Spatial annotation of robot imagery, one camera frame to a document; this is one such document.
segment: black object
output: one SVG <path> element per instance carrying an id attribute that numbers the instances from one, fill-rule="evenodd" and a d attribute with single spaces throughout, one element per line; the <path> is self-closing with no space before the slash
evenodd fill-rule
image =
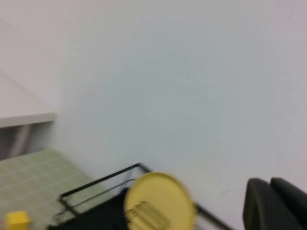
<path id="1" fill-rule="evenodd" d="M 306 225 L 307 195 L 280 178 L 271 185 L 249 179 L 243 221 L 246 230 L 303 230 Z"/>
<path id="2" fill-rule="evenodd" d="M 307 194 L 282 178 L 272 178 L 271 187 L 278 193 L 297 221 L 307 229 Z"/>
<path id="3" fill-rule="evenodd" d="M 103 178 L 100 178 L 98 180 L 95 180 L 93 182 L 90 182 L 88 184 L 85 184 L 81 187 L 75 188 L 71 191 L 65 192 L 59 196 L 59 202 L 64 206 L 64 210 L 60 213 L 58 213 L 55 216 L 55 220 L 57 222 L 56 226 L 49 226 L 49 230 L 127 230 L 127 222 L 133 221 L 133 215 L 131 216 L 129 213 L 124 213 L 124 200 L 125 195 L 128 189 L 128 183 L 134 181 L 135 179 L 130 179 L 131 173 L 133 169 L 139 169 L 142 173 L 149 173 L 151 170 L 146 167 L 145 165 L 141 163 L 137 163 L 135 165 L 132 165 L 128 168 L 125 168 L 123 170 L 120 170 L 118 172 L 115 172 L 113 174 L 110 174 L 108 176 L 105 176 Z M 71 195 L 82 191 L 86 188 L 89 188 L 93 185 L 96 185 L 100 182 L 106 181 L 108 179 L 111 179 L 115 176 L 118 176 L 122 173 L 125 173 L 126 177 L 125 180 L 116 185 L 113 186 L 93 197 L 90 197 L 76 205 L 71 205 L 68 200 Z M 115 195 L 111 199 L 107 200 L 106 202 L 99 204 L 95 206 L 94 208 L 91 208 L 84 213 L 79 213 L 76 210 L 76 207 L 92 200 L 95 197 L 98 197 L 102 194 L 105 194 L 111 190 L 114 190 L 115 188 L 121 188 L 121 192 L 118 195 Z M 227 226 L 224 222 L 219 220 L 216 216 L 211 214 L 208 210 L 204 209 L 198 204 L 195 204 L 198 211 L 198 216 L 205 218 L 212 222 L 212 224 L 216 225 L 219 229 L 222 230 L 232 230 L 229 226 Z M 158 210 L 155 210 L 153 204 L 148 203 L 141 203 L 136 207 L 136 210 L 143 210 L 143 211 L 150 211 L 151 213 L 154 213 L 154 218 L 157 220 L 157 225 L 161 226 L 160 229 L 166 230 L 169 226 L 169 220 L 167 217 L 163 216 L 161 213 L 159 213 Z M 62 215 L 64 215 L 66 212 L 70 212 L 74 215 L 74 218 L 67 220 L 67 221 L 61 221 Z"/>

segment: black wire rack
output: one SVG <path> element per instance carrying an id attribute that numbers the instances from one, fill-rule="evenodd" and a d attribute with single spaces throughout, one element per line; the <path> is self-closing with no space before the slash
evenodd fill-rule
<path id="1" fill-rule="evenodd" d="M 128 225 L 134 225 L 137 229 L 142 230 L 144 226 L 146 229 L 152 230 L 167 230 L 170 226 L 170 220 L 161 213 L 154 204 L 147 201 L 142 201 L 135 205 L 132 209 L 124 213 L 123 203 L 129 185 L 137 178 L 131 178 L 132 171 L 137 169 L 140 174 L 152 172 L 148 167 L 142 163 L 134 164 L 130 167 L 122 169 L 118 172 L 92 181 L 88 184 L 82 185 L 78 188 L 67 191 L 59 196 L 58 201 L 62 204 L 63 210 L 54 216 L 55 225 L 48 226 L 48 230 L 128 230 Z M 123 175 L 123 182 L 111 186 L 110 188 L 93 195 L 77 204 L 71 204 L 71 197 L 85 189 L 95 186 L 101 182 L 105 182 L 116 176 Z M 91 200 L 105 194 L 112 193 L 116 188 L 119 188 L 119 193 L 112 195 L 111 198 L 98 204 L 84 212 L 79 212 L 77 208 Z M 223 221 L 211 214 L 208 210 L 195 204 L 197 214 L 201 218 L 206 219 L 219 229 L 232 230 Z M 65 214 L 70 213 L 71 219 L 65 220 Z"/>

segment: yellow round object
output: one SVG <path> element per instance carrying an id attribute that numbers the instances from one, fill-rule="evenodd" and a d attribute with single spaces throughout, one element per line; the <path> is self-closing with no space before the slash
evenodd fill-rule
<path id="1" fill-rule="evenodd" d="M 128 191 L 124 209 L 130 230 L 193 230 L 195 206 L 174 177 L 150 172 Z"/>

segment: white wall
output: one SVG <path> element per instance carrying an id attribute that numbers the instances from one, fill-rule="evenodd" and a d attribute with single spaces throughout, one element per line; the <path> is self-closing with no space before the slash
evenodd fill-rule
<path id="1" fill-rule="evenodd" d="M 64 57 L 52 145 L 95 177 L 172 173 L 243 229 L 248 178 L 307 190 L 306 4 L 44 2 Z"/>

